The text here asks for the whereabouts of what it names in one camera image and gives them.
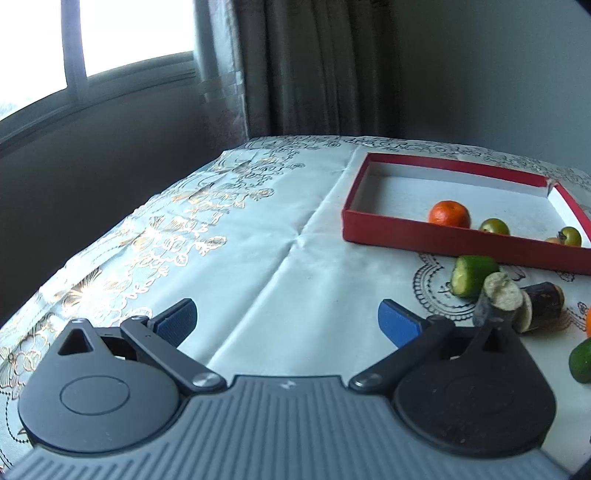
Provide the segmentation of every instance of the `windowsill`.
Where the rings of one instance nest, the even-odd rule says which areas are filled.
[[[193,53],[182,52],[124,65],[88,77],[82,99],[67,90],[52,93],[0,121],[0,156],[32,134],[107,100],[147,88],[195,77]]]

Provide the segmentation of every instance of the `tablecloth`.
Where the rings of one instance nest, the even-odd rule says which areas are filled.
[[[226,151],[71,258],[0,330],[3,468],[31,448],[18,418],[19,394],[74,317],[113,326],[192,298],[199,321],[180,349],[230,382],[237,374],[337,374],[348,381],[395,349],[378,327],[384,298],[420,316],[439,313],[471,325],[473,304],[449,292],[453,258],[342,239],[340,211],[370,151],[539,173],[560,180],[591,214],[586,173],[485,148],[294,136]],[[56,232],[67,235],[67,228],[56,225]],[[591,454],[591,391],[571,378],[567,360],[585,338],[591,278],[503,268],[520,286],[551,281],[564,290],[560,328],[523,342],[557,397],[544,449],[574,471]]]

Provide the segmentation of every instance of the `gray ribbed plate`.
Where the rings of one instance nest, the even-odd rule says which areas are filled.
[[[353,393],[338,377],[237,377],[225,392],[192,398],[179,420],[146,445],[94,458],[35,448],[7,475],[8,480],[431,478],[563,480],[568,474],[539,450],[503,460],[441,453],[409,433],[385,398]]]

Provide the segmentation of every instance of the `red box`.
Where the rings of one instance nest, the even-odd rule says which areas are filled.
[[[436,202],[456,199],[476,217],[509,217],[512,236],[425,221]],[[495,215],[496,207],[502,212]],[[542,175],[442,158],[369,153],[342,218],[343,238],[350,242],[454,257],[489,255],[502,264],[591,274],[591,220],[562,185]],[[485,218],[474,222],[472,217],[472,228]],[[543,241],[564,226],[579,230],[583,247]],[[529,235],[536,239],[525,238]]]

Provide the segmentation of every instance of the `window frame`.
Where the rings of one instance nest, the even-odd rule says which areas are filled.
[[[41,128],[88,107],[146,88],[195,77],[192,51],[142,60],[86,76],[80,0],[61,0],[61,43],[66,88],[0,120],[0,155]]]

